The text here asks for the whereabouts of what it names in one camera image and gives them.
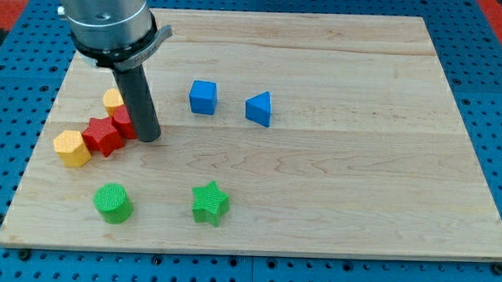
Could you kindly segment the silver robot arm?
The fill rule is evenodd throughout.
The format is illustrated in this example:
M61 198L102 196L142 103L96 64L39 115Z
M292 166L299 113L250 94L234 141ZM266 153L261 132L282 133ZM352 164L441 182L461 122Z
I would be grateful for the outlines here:
M147 0L60 0L59 16L75 47L98 67L126 72L139 67L172 36L157 26Z

